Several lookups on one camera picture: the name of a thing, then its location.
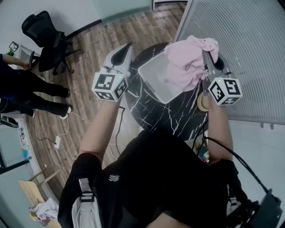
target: hand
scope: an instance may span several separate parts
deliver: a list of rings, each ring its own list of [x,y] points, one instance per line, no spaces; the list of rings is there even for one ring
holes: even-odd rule
[[[31,64],[30,63],[23,63],[23,65],[21,67],[23,67],[25,70],[29,70],[29,69],[31,69]]]

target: floor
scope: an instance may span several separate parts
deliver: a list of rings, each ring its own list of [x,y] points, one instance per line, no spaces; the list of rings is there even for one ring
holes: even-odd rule
[[[107,25],[99,24],[76,35],[72,39],[73,48],[80,48],[85,52],[68,57],[68,64],[75,72],[69,74],[65,71],[53,76],[51,70],[41,74],[48,82],[68,87],[71,90],[70,98],[64,100],[46,94],[40,95],[51,101],[72,104],[74,113],[91,122],[100,107],[101,101],[95,97],[90,87],[95,72],[100,70],[107,54],[114,48],[129,42],[134,45],[134,51],[138,55],[152,45],[173,41],[185,6],[185,3],[162,4],[156,7],[153,12],[130,16]],[[121,105],[127,108],[125,99]],[[110,143],[115,142],[114,137],[118,131],[120,117],[119,114]],[[35,118],[27,117],[26,119],[33,148],[44,175],[49,176],[56,169],[62,169],[56,177],[49,181],[55,196],[60,198],[72,164],[78,156],[81,138],[89,124],[74,114],[70,114],[68,120],[61,120],[55,115],[40,110],[36,112]],[[52,142],[48,140],[39,141],[35,136],[36,133],[38,139],[46,137],[54,141],[56,135],[68,130],[68,126],[67,134],[61,136],[58,152],[56,152]],[[138,133],[139,125],[129,110],[126,109],[118,143],[127,145]],[[118,152],[115,146],[110,146],[114,155],[117,156]],[[104,157],[103,168],[113,161],[115,159],[108,148]]]

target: pink towel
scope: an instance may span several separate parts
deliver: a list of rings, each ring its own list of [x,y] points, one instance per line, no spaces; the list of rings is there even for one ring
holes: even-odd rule
[[[219,45],[212,38],[198,39],[189,36],[187,40],[168,45],[164,50],[170,62],[167,66],[167,81],[182,91],[193,90],[200,80],[208,76],[202,50],[210,52],[213,61],[217,62]]]

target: potted plant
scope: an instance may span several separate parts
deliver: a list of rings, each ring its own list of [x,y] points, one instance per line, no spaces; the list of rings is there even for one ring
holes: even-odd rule
[[[13,56],[14,56],[14,52],[13,52],[13,50],[12,50],[12,49],[10,49],[10,51],[9,51],[9,52],[7,52],[7,53],[6,53],[6,55],[10,55],[10,56],[12,56],[12,57],[13,57]]]

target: backpack strap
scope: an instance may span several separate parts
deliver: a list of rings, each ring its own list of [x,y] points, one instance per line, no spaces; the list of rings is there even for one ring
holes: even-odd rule
[[[81,212],[91,212],[91,205],[94,202],[94,195],[89,186],[89,180],[87,178],[79,179],[80,188],[82,191],[81,196]]]

